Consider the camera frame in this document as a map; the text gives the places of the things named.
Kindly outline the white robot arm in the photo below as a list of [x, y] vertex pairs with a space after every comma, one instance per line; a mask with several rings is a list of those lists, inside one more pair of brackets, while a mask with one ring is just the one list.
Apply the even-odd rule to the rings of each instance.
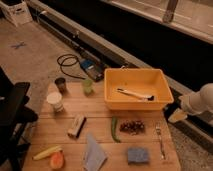
[[213, 113], [213, 83], [203, 85], [197, 92], [182, 95], [179, 100], [180, 106], [168, 118], [170, 123], [176, 123], [206, 111]]

